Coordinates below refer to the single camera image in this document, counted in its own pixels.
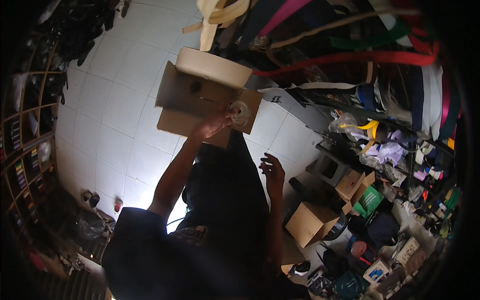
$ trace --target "shelf compartment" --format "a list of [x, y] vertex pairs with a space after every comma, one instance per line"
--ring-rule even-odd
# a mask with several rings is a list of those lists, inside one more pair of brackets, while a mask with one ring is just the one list
[[30, 184], [40, 175], [40, 165], [38, 163], [37, 148], [32, 149], [24, 156], [25, 174], [27, 182]]
[[0, 189], [2, 211], [7, 211], [13, 203], [13, 198], [4, 176], [1, 177]]
[[42, 176], [36, 177], [33, 182], [29, 185], [30, 192], [32, 193], [35, 203], [38, 204], [40, 199], [45, 196], [45, 189], [43, 187]]
[[28, 72], [32, 62], [33, 54], [38, 45], [38, 41], [39, 36], [31, 35], [26, 41], [25, 45], [23, 47], [19, 47], [20, 51], [17, 53], [17, 57], [15, 59], [15, 69], [13, 70], [14, 73]]
[[52, 105], [40, 109], [40, 136], [55, 130], [57, 107], [57, 105]]
[[55, 163], [55, 140], [54, 139], [49, 139], [47, 141], [44, 141], [44, 143], [50, 143], [50, 156], [48, 157], [48, 160], [46, 161], [40, 161], [40, 168], [42, 173], [48, 170], [53, 164]]
[[18, 159], [7, 169], [7, 178], [12, 191], [12, 196], [16, 199], [20, 192], [27, 186], [22, 160]]
[[10, 79], [7, 97], [3, 106], [3, 117], [10, 118], [20, 112], [22, 96], [24, 94], [25, 82], [28, 74], [16, 74]]
[[25, 145], [37, 138], [39, 108], [22, 114], [22, 144]]
[[7, 215], [13, 231], [16, 233], [20, 232], [20, 229], [22, 229], [22, 225], [24, 222], [22, 220], [22, 217], [20, 217], [20, 213], [18, 212], [15, 205], [11, 206], [11, 208], [7, 212]]
[[46, 71], [48, 66], [48, 59], [53, 50], [55, 42], [47, 36], [40, 38], [38, 46], [33, 54], [32, 63], [30, 64], [30, 71]]
[[25, 94], [22, 110], [29, 110], [40, 105], [40, 91], [44, 74], [29, 75], [25, 83]]
[[43, 88], [42, 106], [57, 103], [63, 92], [63, 86], [67, 79], [66, 73], [47, 74], [45, 86]]
[[50, 169], [48, 169], [48, 170], [46, 170], [42, 173], [43, 184], [45, 186], [45, 192], [46, 193], [49, 193], [55, 187], [55, 181], [56, 181], [55, 180], [55, 174], [56, 174], [55, 168], [53, 168], [52, 171], [50, 171]]
[[4, 123], [2, 145], [5, 157], [20, 148], [20, 117], [16, 116]]
[[24, 193], [15, 201], [15, 203], [17, 204], [18, 211], [20, 212], [23, 220], [27, 220], [28, 217], [35, 212], [32, 196], [30, 195], [28, 189], [24, 191]]

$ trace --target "plastic stool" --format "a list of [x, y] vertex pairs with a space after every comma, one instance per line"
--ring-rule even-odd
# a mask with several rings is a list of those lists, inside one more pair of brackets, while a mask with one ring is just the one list
[[320, 144], [317, 144], [315, 148], [320, 150], [320, 157], [305, 170], [332, 187], [336, 187], [350, 166]]

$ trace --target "webbing strap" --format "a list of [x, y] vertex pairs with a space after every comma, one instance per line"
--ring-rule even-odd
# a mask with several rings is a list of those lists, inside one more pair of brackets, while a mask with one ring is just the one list
[[343, 52], [319, 56], [310, 60], [297, 62], [291, 66], [280, 68], [273, 71], [253, 71], [253, 74], [265, 77], [271, 77], [284, 72], [295, 71], [313, 65], [322, 65], [329, 63], [339, 63], [347, 61], [373, 61], [383, 63], [402, 63], [415, 66], [426, 66], [432, 64], [437, 58], [439, 51], [438, 42], [433, 42], [431, 55], [403, 51], [361, 51], [361, 52]]

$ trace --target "small box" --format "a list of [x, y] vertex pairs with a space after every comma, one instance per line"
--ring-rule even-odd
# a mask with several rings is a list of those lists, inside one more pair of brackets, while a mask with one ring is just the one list
[[262, 101], [262, 93], [244, 89], [251, 73], [252, 69], [233, 61], [182, 47], [177, 64], [168, 61], [163, 72], [155, 102], [155, 107], [163, 108], [157, 129], [189, 136], [219, 104], [240, 100], [250, 110], [248, 123], [242, 127], [227, 126], [205, 142], [225, 148], [231, 129], [250, 134]]
[[363, 278], [369, 283], [377, 285], [382, 282], [382, 278], [387, 278], [389, 274], [390, 268], [379, 258], [365, 271]]
[[352, 207], [355, 206], [355, 204], [363, 196], [363, 193], [374, 182], [375, 172], [372, 172], [366, 176], [365, 173], [360, 174], [352, 169], [347, 171], [342, 180], [340, 180], [335, 187], [337, 193], [346, 203], [342, 207], [344, 214], [347, 214], [352, 210]]
[[302, 202], [285, 227], [304, 248], [325, 237], [338, 219], [328, 207]]

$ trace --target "floor tile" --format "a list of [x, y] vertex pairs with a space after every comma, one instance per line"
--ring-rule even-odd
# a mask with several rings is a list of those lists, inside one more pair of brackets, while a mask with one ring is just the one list
[[170, 51], [181, 35], [181, 30], [191, 16], [171, 9], [158, 7], [148, 18], [147, 25], [135, 40], [165, 51]]
[[113, 84], [102, 124], [134, 137], [146, 100], [145, 94], [121, 84]]
[[262, 100], [252, 132], [244, 134], [243, 137], [265, 148], [270, 148], [286, 116], [287, 113], [276, 105]]
[[132, 143], [133, 138], [102, 124], [97, 159], [117, 171], [126, 172]]
[[115, 82], [148, 94], [168, 52], [133, 42], [125, 55]]
[[175, 147], [175, 151], [173, 152], [173, 155], [177, 156], [177, 154], [180, 152], [181, 148], [183, 147], [183, 144], [187, 141], [187, 138], [184, 136], [179, 137], [179, 141], [177, 143], [177, 146]]
[[65, 95], [65, 105], [77, 110], [78, 101], [80, 100], [80, 93], [84, 85], [85, 77], [87, 76], [86, 72], [68, 68], [68, 89], [67, 85], [63, 87], [63, 94]]
[[75, 128], [75, 110], [66, 105], [59, 105], [58, 119], [55, 134], [67, 143], [73, 143], [73, 130]]
[[[192, 17], [190, 21], [188, 22], [187, 26], [196, 24], [198, 22], [201, 22], [201, 18], [197, 17]], [[181, 47], [190, 47], [194, 49], [200, 49], [200, 34], [202, 33], [201, 30], [197, 30], [194, 32], [190, 32], [187, 34], [181, 34], [177, 41], [175, 42], [175, 45], [173, 46], [171, 52], [175, 53], [178, 55], [179, 50]]]
[[62, 174], [72, 174], [72, 144], [67, 143], [58, 135], [55, 136], [55, 156], [57, 160], [57, 170]]
[[151, 13], [152, 7], [150, 5], [131, 3], [125, 18], [116, 17], [113, 20], [113, 28], [106, 31], [105, 35], [131, 40], [146, 25]]
[[73, 183], [73, 175], [69, 172], [58, 173], [60, 186], [63, 187], [70, 195], [75, 196], [75, 185]]
[[165, 7], [192, 16], [198, 11], [195, 0], [133, 0], [133, 2]]
[[131, 207], [147, 209], [152, 204], [155, 187], [127, 176], [123, 202]]
[[73, 133], [73, 145], [77, 149], [90, 155], [91, 157], [95, 157], [99, 133], [99, 122], [80, 112], [77, 112], [75, 131]]
[[108, 196], [107, 194], [102, 193], [99, 190], [97, 190], [96, 193], [100, 197], [100, 201], [98, 201], [96, 208], [106, 213], [110, 217], [112, 217], [115, 221], [117, 221], [119, 218], [119, 215], [115, 214], [113, 210], [115, 207], [115, 199]]
[[155, 108], [155, 99], [148, 97], [138, 122], [135, 139], [173, 154], [179, 141], [179, 136], [156, 128], [161, 112], [161, 108]]
[[95, 159], [73, 148], [73, 175], [91, 187], [95, 186]]
[[171, 159], [172, 154], [134, 140], [127, 175], [156, 186]]
[[90, 64], [92, 63], [92, 59], [93, 59], [93, 56], [95, 55], [95, 52], [98, 48], [98, 45], [102, 41], [102, 38], [103, 38], [103, 35], [94, 39], [95, 45], [93, 46], [92, 50], [90, 50], [90, 52], [87, 55], [87, 58], [84, 60], [84, 62], [81, 66], [77, 66], [77, 60], [72, 60], [69, 64], [69, 68], [74, 68], [74, 69], [77, 69], [77, 70], [87, 72], [88, 68], [90, 67]]
[[103, 36], [88, 72], [113, 81], [131, 43], [125, 38]]
[[302, 125], [291, 115], [287, 115], [270, 150], [295, 162], [299, 158], [311, 133], [310, 129]]
[[312, 132], [300, 157], [297, 159], [297, 164], [306, 167], [315, 160], [317, 160], [318, 156], [320, 156], [320, 150], [315, 148], [315, 146], [317, 146], [317, 144], [320, 143], [322, 140], [323, 139], [320, 136]]
[[95, 189], [112, 198], [123, 199], [125, 173], [117, 171], [100, 161], [96, 162], [95, 169]]
[[165, 71], [165, 67], [167, 66], [167, 62], [171, 61], [173, 64], [177, 63], [177, 55], [173, 53], [169, 53], [167, 55], [167, 58], [162, 64], [162, 67], [160, 68], [160, 71], [158, 72], [158, 75], [156, 76], [155, 82], [153, 83], [152, 89], [150, 90], [150, 96], [156, 99], [156, 95], [158, 94], [158, 89], [160, 87], [160, 83], [162, 82], [162, 76], [163, 76], [163, 71]]
[[101, 121], [112, 84], [112, 81], [87, 74], [78, 102], [78, 111], [94, 120]]
[[305, 172], [305, 167], [299, 164], [295, 164], [292, 170], [285, 176], [285, 183], [283, 184], [283, 194], [286, 195], [293, 195], [295, 191], [293, 190], [292, 186], [288, 183], [290, 178], [297, 177], [298, 175]]

